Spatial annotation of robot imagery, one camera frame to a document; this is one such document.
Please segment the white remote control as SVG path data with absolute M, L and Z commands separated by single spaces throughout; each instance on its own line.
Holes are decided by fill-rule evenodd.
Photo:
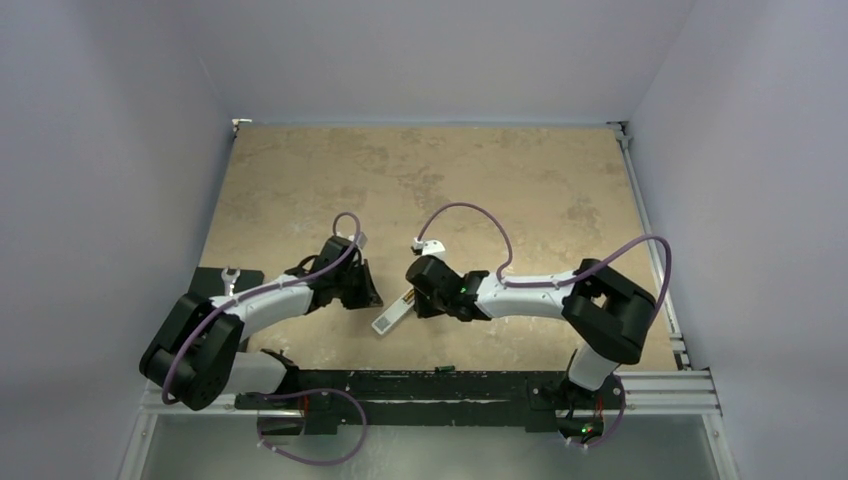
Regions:
M 414 301 L 407 303 L 404 299 L 406 293 L 396 299 L 371 323 L 371 328 L 378 335 L 384 336 L 388 334 L 413 309 Z

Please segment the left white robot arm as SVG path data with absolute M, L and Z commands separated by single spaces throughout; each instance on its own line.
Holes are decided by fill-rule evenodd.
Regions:
M 321 251 L 265 284 L 233 295 L 178 298 L 139 362 L 140 374 L 161 387 L 164 403 L 199 411 L 218 396 L 259 393 L 272 408 L 297 399 L 295 365 L 281 353 L 246 353 L 241 344 L 282 320 L 339 301 L 347 310 L 383 301 L 363 255 L 364 234 L 328 238 Z

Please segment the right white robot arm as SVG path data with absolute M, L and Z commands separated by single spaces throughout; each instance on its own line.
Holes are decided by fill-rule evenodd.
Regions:
M 640 362 L 657 300 L 598 259 L 575 271 L 498 278 L 487 270 L 460 274 L 433 255 L 416 259 L 406 280 L 420 318 L 446 315 L 462 322 L 522 316 L 567 322 L 583 342 L 561 381 L 564 399 L 584 407 L 621 365 Z

